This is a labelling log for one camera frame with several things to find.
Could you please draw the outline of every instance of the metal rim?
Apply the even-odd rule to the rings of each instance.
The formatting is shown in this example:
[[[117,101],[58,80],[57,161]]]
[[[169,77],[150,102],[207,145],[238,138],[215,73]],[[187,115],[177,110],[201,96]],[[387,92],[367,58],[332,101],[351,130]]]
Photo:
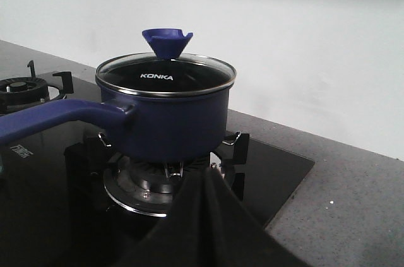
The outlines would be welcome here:
[[[113,59],[109,59],[108,61],[103,62],[97,68],[97,70],[95,72],[95,81],[98,84],[105,86],[111,90],[114,90],[114,91],[120,92],[120,93],[125,93],[127,95],[136,95],[136,96],[140,96],[140,97],[158,97],[158,98],[184,98],[184,97],[195,97],[198,95],[206,95],[208,93],[213,93],[213,92],[217,92],[219,90],[229,88],[234,84],[235,77],[237,76],[237,71],[235,70],[235,68],[233,66],[231,66],[230,64],[223,62],[219,59],[201,56],[201,55],[197,55],[197,54],[182,54],[179,57],[180,60],[181,60],[181,57],[185,58],[188,56],[190,58],[197,59],[199,61],[199,62],[197,62],[197,61],[193,62],[194,64],[198,64],[198,65],[202,65],[202,66],[209,66],[209,64],[207,64],[208,62],[214,62],[214,63],[220,64],[222,66],[225,66],[232,72],[231,77],[224,84],[221,84],[221,85],[218,85],[215,87],[211,87],[211,88],[205,88],[202,90],[195,90],[195,91],[191,91],[191,92],[148,92],[148,91],[144,91],[144,90],[135,90],[135,89],[117,86],[117,85],[111,84],[111,83],[106,82],[103,79],[101,79],[101,77],[99,76],[100,70],[105,65],[110,64],[113,61],[123,59],[125,57],[131,57],[131,56],[153,57],[153,56],[155,56],[155,54],[152,52],[140,53],[140,54],[128,54],[125,56],[120,56],[120,57],[115,57]]]
[[[118,204],[119,206],[123,207],[124,209],[138,213],[140,215],[148,215],[150,217],[159,217],[163,218],[167,214],[165,211],[160,211],[161,209],[153,210],[152,206],[157,206],[159,208],[165,205],[148,205],[147,203],[143,203],[144,207],[142,209],[136,209],[135,207],[138,206],[141,202],[139,202],[135,198],[130,198],[117,184],[113,178],[111,169],[106,169],[103,174],[103,181],[104,181],[104,190],[108,194],[111,200]]]

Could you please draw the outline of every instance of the saucepan handle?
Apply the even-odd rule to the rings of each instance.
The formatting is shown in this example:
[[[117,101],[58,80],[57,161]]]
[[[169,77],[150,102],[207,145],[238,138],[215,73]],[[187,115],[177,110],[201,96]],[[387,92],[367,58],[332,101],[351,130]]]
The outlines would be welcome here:
[[[101,128],[123,125],[134,113],[133,105],[66,99],[47,102],[0,117],[0,146],[68,121],[83,121]]]

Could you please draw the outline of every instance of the lid rim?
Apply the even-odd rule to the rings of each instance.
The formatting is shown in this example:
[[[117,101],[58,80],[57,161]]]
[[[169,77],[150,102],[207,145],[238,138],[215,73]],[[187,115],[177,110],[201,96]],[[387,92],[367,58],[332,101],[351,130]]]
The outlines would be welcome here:
[[[237,76],[237,71],[230,64],[223,62],[219,59],[201,56],[201,55],[197,55],[197,54],[182,54],[182,56],[200,57],[203,59],[219,62],[231,70],[232,74],[230,76],[230,79],[226,83],[223,83],[223,84],[220,84],[220,85],[217,85],[214,87],[210,87],[210,88],[200,89],[200,90],[192,90],[192,91],[187,91],[187,92],[151,92],[151,91],[146,91],[146,90],[136,90],[136,89],[132,89],[132,88],[117,86],[117,85],[114,85],[112,83],[109,83],[109,82],[103,80],[99,76],[100,70],[108,63],[110,63],[112,61],[116,61],[116,60],[124,58],[124,57],[138,56],[138,55],[149,56],[151,54],[150,53],[128,54],[125,56],[119,56],[119,57],[109,59],[98,66],[98,68],[95,72],[95,81],[99,85],[102,85],[108,89],[114,90],[119,93],[124,93],[126,95],[134,95],[137,97],[155,97],[155,98],[186,98],[186,97],[195,97],[195,96],[200,96],[200,95],[206,95],[209,93],[217,92],[219,90],[224,90],[226,88],[230,88],[234,84],[235,77]],[[203,62],[201,64],[203,64],[204,66],[209,66],[209,64],[206,64],[205,62]]]

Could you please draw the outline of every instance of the blue handle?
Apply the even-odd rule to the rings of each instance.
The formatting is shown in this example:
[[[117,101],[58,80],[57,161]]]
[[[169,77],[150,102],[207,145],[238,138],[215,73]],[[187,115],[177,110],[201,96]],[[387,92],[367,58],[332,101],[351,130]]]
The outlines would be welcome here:
[[[0,117],[0,146],[68,121],[81,120],[106,129],[122,125],[131,118],[132,107],[75,99],[30,107]]]
[[[142,35],[157,57],[169,60],[181,55],[194,34],[190,32],[184,36],[181,29],[156,28],[144,30]]]

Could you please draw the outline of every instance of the stainless steel burner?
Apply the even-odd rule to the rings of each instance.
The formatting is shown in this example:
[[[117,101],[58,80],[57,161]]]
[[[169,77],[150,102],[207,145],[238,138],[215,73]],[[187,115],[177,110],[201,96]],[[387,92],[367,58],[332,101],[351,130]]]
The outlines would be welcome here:
[[[122,156],[115,170],[104,171],[104,188],[115,203],[128,211],[165,217],[182,176],[206,167],[218,169],[225,178],[225,167],[215,153],[177,165],[140,162]]]

